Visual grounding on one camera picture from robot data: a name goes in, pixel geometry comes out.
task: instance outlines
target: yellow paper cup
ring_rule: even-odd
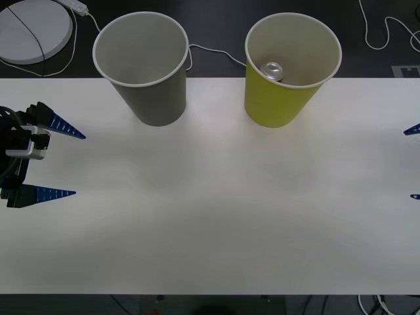
[[[265,127],[287,125],[341,64],[337,36],[324,23],[298,13],[278,13],[258,21],[245,40],[245,109]],[[283,79],[273,81],[259,68],[277,62]]]

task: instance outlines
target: can lid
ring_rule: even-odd
[[[267,78],[280,81],[283,79],[283,68],[277,62],[267,62],[260,67],[260,71]]]

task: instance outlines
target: gray paper cup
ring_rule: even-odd
[[[176,121],[186,105],[188,38],[182,26],[156,12],[117,18],[99,33],[93,62],[147,125]]]

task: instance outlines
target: white round pad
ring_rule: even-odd
[[[38,38],[45,59],[58,53],[72,35],[72,19],[54,1],[25,0],[10,8]],[[0,58],[12,64],[43,61],[37,41],[8,8],[0,12]]]

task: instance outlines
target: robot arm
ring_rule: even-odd
[[[7,207],[22,208],[75,194],[23,184],[30,160],[45,157],[51,136],[48,131],[86,138],[44,103],[17,113],[0,106],[0,199],[7,200]]]

